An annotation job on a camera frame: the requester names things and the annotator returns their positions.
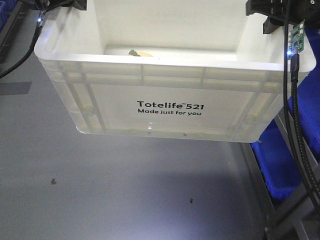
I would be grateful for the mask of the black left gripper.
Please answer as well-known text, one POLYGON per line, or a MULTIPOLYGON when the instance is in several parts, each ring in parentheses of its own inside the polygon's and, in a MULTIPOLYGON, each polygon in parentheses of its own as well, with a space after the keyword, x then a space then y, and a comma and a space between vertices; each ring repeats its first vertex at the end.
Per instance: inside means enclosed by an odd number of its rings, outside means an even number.
POLYGON ((19 0, 20 2, 26 4, 32 10, 38 11, 51 11, 58 7, 70 7, 80 11, 87 10, 87 0, 19 0))

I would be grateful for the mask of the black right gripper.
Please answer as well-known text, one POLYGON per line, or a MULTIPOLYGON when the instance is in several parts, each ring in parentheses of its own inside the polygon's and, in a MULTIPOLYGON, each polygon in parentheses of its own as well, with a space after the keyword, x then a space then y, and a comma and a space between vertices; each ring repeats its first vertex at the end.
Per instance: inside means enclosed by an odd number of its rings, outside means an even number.
MULTIPOLYGON (((267 19, 262 25, 263 34, 272 34, 279 27, 285 24, 285 15, 288 0, 268 0, 265 15, 267 19)), ((247 0, 245 3, 245 15, 250 16, 260 13, 263 9, 262 0, 247 0)), ((288 22, 297 25, 304 21, 307 28, 320 27, 320 1, 319 0, 291 0, 289 8, 288 22)))

